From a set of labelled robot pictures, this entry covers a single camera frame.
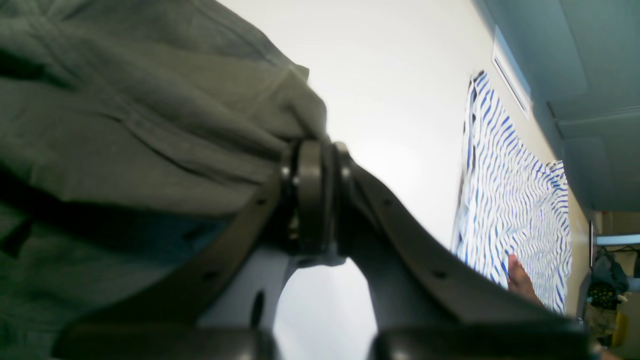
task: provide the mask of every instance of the white wall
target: white wall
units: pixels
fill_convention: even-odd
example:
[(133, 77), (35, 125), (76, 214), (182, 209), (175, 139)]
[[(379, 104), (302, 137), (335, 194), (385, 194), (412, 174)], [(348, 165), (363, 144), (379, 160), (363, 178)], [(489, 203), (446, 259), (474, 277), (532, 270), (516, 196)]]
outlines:
[[(554, 160), (491, 63), (492, 30), (471, 0), (222, 0), (260, 28), (328, 107), (328, 132), (387, 184), (416, 219), (450, 247), (460, 185), (465, 98), (487, 70), (518, 134)], [(577, 210), (578, 222), (588, 226)], [(275, 327), (288, 360), (362, 359), (376, 326), (357, 267), (298, 271)]]

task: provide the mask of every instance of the air vent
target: air vent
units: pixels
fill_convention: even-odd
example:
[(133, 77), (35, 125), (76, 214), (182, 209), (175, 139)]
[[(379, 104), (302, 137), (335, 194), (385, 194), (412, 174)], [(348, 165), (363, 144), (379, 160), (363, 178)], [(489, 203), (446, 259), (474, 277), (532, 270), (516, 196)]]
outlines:
[(531, 113), (531, 87), (524, 78), (511, 49), (502, 36), (500, 28), (495, 27), (495, 38), (493, 39), (493, 65), (498, 70), (500, 77), (509, 88), (511, 95), (529, 119)]

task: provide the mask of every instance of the striped fabric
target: striped fabric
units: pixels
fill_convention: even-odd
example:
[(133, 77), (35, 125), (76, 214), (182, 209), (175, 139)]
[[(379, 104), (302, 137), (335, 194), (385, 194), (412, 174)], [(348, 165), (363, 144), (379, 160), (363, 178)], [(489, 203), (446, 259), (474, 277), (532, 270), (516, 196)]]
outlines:
[(562, 161), (545, 165), (525, 148), (485, 72), (471, 82), (466, 120), (453, 251), (505, 288), (516, 254), (540, 300), (564, 313), (572, 257)]

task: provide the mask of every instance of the gray fabric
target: gray fabric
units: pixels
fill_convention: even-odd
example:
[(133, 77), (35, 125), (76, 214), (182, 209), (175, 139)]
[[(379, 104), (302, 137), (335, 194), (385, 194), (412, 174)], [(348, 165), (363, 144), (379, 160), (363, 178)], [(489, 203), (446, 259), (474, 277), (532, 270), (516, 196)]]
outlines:
[[(178, 215), (232, 215), (288, 143), (326, 136), (306, 76), (213, 0), (0, 0), (3, 174), (54, 204), (176, 216), (114, 224), (22, 208), (3, 187), (0, 359), (45, 358), (64, 323), (160, 279), (205, 245), (195, 229), (220, 230)], [(74, 231), (88, 219), (105, 228)]]

